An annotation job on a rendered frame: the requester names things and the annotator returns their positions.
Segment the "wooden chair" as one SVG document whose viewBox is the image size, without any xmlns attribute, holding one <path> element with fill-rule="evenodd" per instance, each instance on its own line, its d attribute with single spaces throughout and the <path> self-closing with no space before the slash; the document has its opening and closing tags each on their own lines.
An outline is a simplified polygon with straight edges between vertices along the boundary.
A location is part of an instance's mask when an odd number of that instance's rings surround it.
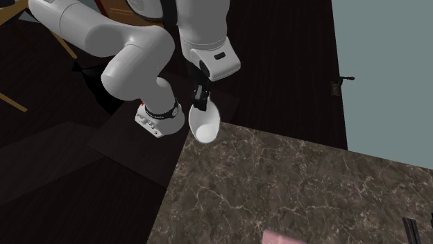
<svg viewBox="0 0 433 244">
<path fill-rule="evenodd" d="M 3 0 L 0 0 L 0 26 L 3 26 L 7 21 L 10 21 L 15 16 L 19 18 L 23 12 L 26 12 L 33 19 L 35 19 L 33 13 L 28 7 L 28 0 L 14 0 L 14 4 L 11 4 L 9 6 L 2 6 L 1 5 L 2 1 Z M 31 48 L 32 51 L 37 52 L 37 49 L 34 47 L 34 45 L 16 27 L 15 21 L 12 21 L 10 23 L 10 28 L 21 41 L 23 41 L 28 47 Z M 70 54 L 70 56 L 76 60 L 77 55 L 72 51 L 72 49 L 69 47 L 66 41 L 64 41 L 60 36 L 55 34 L 53 31 L 51 31 L 51 34 L 58 40 L 58 42 L 62 45 L 62 47 L 68 52 L 68 54 Z M 24 106 L 20 105 L 18 102 L 7 97 L 5 94 L 0 93 L 0 99 L 22 112 L 26 112 L 28 110 Z"/>
</svg>

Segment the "pink box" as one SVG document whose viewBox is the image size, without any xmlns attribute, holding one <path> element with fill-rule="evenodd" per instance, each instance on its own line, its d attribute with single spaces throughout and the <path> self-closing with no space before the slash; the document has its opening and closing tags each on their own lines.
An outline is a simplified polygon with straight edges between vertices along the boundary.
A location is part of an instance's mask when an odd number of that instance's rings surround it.
<svg viewBox="0 0 433 244">
<path fill-rule="evenodd" d="M 262 244 L 306 244 L 306 242 L 265 229 L 262 235 Z"/>
</svg>

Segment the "dark robot stand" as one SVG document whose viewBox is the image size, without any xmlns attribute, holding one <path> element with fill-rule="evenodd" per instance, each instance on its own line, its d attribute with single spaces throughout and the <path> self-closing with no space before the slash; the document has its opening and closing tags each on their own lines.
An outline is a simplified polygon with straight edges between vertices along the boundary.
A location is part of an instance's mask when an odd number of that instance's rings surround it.
<svg viewBox="0 0 433 244">
<path fill-rule="evenodd" d="M 190 132 L 188 114 L 192 105 L 194 81 L 168 72 L 162 73 L 160 77 L 170 82 L 178 102 L 182 105 L 185 124 L 181 130 L 175 134 L 156 138 L 135 121 L 139 101 L 126 101 L 87 145 L 167 188 Z M 240 102 L 240 98 L 213 87 L 210 100 L 218 107 L 223 122 L 230 122 Z"/>
</svg>

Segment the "black ridged object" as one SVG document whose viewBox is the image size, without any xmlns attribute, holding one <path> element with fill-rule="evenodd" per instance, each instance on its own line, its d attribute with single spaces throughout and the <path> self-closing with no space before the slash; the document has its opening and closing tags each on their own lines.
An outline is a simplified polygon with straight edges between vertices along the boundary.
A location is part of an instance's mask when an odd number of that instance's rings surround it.
<svg viewBox="0 0 433 244">
<path fill-rule="evenodd" d="M 433 244 L 433 212 L 402 217 L 408 244 Z"/>
</svg>

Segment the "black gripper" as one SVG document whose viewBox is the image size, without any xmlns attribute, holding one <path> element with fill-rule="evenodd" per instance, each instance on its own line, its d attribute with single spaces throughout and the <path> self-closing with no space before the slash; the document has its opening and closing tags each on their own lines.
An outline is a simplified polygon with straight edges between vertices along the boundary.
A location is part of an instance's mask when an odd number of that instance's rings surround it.
<svg viewBox="0 0 433 244">
<path fill-rule="evenodd" d="M 200 111 L 207 110 L 208 98 L 210 95 L 210 71 L 205 63 L 200 60 L 198 66 L 190 61 L 186 61 L 188 76 L 194 80 L 196 88 L 192 95 L 192 105 Z"/>
</svg>

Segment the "white bowl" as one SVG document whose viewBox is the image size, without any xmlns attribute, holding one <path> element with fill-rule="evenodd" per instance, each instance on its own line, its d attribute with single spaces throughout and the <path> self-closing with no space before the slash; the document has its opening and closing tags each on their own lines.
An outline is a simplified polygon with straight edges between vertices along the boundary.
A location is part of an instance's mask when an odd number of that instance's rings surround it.
<svg viewBox="0 0 433 244">
<path fill-rule="evenodd" d="M 221 117 L 218 107 L 212 100 L 208 99 L 205 111 L 192 105 L 189 110 L 188 121 L 190 130 L 198 142 L 211 143 L 216 139 Z"/>
</svg>

